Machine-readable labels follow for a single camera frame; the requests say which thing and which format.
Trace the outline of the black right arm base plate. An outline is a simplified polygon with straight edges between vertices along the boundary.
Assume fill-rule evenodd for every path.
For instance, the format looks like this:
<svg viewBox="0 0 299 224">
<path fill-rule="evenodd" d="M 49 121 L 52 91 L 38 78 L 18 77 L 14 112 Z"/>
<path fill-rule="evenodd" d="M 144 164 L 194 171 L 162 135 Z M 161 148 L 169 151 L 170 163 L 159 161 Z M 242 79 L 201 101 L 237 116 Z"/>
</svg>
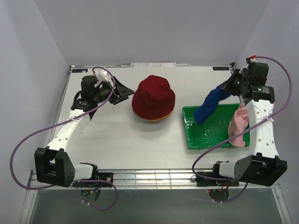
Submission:
<svg viewBox="0 0 299 224">
<path fill-rule="evenodd" d="M 198 173 L 201 175 L 207 176 L 207 177 L 214 178 L 214 175 L 211 171 L 210 172 L 198 172 Z M 225 181 L 210 180 L 210 179 L 198 177 L 196 175 L 191 176 L 190 181 L 195 182 L 197 187 L 211 187 L 211 186 L 212 187 L 224 187 L 224 186 L 226 187 L 228 185 L 228 182 L 225 182 Z M 230 181 L 229 184 L 232 187 L 239 186 L 238 181 Z"/>
</svg>

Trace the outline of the dark red bucket hat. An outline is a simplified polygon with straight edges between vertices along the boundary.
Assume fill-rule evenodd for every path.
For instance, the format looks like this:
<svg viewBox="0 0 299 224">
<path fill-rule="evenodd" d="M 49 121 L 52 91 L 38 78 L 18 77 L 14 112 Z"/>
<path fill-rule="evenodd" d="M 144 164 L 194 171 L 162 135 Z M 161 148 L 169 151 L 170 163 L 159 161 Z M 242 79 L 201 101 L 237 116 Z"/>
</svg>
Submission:
<svg viewBox="0 0 299 224">
<path fill-rule="evenodd" d="M 142 118 L 159 119 L 173 112 L 175 100 L 168 80 L 150 75 L 139 83 L 132 98 L 132 110 Z"/>
</svg>

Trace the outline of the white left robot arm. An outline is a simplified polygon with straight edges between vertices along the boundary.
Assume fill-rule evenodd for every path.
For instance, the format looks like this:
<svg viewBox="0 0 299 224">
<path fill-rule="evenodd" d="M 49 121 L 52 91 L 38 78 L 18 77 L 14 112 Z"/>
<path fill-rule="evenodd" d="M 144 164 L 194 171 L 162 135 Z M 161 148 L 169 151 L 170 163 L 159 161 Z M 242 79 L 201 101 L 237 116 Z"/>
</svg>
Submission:
<svg viewBox="0 0 299 224">
<path fill-rule="evenodd" d="M 109 82 L 99 81 L 94 75 L 84 76 L 81 90 L 75 95 L 71 106 L 69 122 L 62 126 L 46 147 L 39 147 L 35 151 L 37 180 L 61 187 L 69 187 L 73 182 L 83 180 L 88 186 L 95 186 L 99 182 L 99 175 L 95 172 L 97 166 L 86 162 L 73 164 L 71 151 L 99 104 L 109 102 L 116 105 L 133 94 L 133 90 L 116 78 Z"/>
</svg>

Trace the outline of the blue bucket hat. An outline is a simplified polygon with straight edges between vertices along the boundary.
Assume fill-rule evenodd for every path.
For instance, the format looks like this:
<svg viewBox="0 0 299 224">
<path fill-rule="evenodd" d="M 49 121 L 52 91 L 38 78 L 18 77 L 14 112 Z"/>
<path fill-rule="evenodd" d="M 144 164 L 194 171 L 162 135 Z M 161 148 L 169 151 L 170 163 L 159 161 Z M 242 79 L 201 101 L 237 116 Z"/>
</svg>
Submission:
<svg viewBox="0 0 299 224">
<path fill-rule="evenodd" d="M 223 82 L 211 90 L 203 104 L 194 111 L 193 117 L 197 124 L 203 125 L 205 120 L 216 110 L 219 102 L 231 96 L 229 92 L 224 90 L 225 84 L 226 82 Z"/>
</svg>

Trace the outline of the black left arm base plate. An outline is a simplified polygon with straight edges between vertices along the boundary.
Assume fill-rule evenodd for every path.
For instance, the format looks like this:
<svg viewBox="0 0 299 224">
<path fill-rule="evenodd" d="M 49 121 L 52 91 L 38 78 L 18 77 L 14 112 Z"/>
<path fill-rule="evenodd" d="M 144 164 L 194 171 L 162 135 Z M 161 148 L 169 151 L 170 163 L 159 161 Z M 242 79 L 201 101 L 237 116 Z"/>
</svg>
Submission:
<svg viewBox="0 0 299 224">
<path fill-rule="evenodd" d="M 96 188 L 96 187 L 112 187 L 109 183 L 106 182 L 95 182 L 95 180 L 107 181 L 113 183 L 114 173 L 112 172 L 95 172 L 92 174 L 92 177 L 89 180 L 93 182 L 82 182 L 76 181 L 72 184 L 76 188 Z"/>
</svg>

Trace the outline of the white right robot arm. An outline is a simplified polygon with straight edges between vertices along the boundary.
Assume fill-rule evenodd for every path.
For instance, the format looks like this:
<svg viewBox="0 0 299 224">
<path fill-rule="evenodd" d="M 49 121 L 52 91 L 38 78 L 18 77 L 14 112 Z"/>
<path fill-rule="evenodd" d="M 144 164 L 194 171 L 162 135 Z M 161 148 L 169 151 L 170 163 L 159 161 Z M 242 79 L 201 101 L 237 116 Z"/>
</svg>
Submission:
<svg viewBox="0 0 299 224">
<path fill-rule="evenodd" d="M 286 170 L 275 146 L 273 114 L 274 89 L 266 86 L 267 63 L 247 60 L 246 69 L 236 70 L 226 81 L 224 89 L 245 100 L 249 114 L 249 155 L 236 162 L 218 161 L 213 166 L 211 180 L 222 185 L 229 179 L 271 186 Z"/>
</svg>

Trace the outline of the yellow bucket hat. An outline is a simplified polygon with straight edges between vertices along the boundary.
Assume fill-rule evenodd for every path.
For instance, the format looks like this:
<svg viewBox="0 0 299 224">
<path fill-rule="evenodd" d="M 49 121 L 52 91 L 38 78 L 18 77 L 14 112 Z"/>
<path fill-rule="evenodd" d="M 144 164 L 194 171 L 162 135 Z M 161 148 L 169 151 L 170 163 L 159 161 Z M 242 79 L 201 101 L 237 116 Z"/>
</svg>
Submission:
<svg viewBox="0 0 299 224">
<path fill-rule="evenodd" d="M 159 121 L 161 121 L 163 119 L 166 119 L 166 118 L 170 117 L 172 115 L 172 112 L 170 112 L 168 115 L 166 115 L 166 116 L 164 116 L 162 118 L 159 118 L 159 119 L 145 119 L 145 118 L 142 118 L 142 117 L 138 116 L 137 114 L 135 114 L 135 115 L 137 117 L 139 117 L 140 119 L 143 119 L 143 120 L 148 121 L 148 122 L 159 122 Z"/>
</svg>

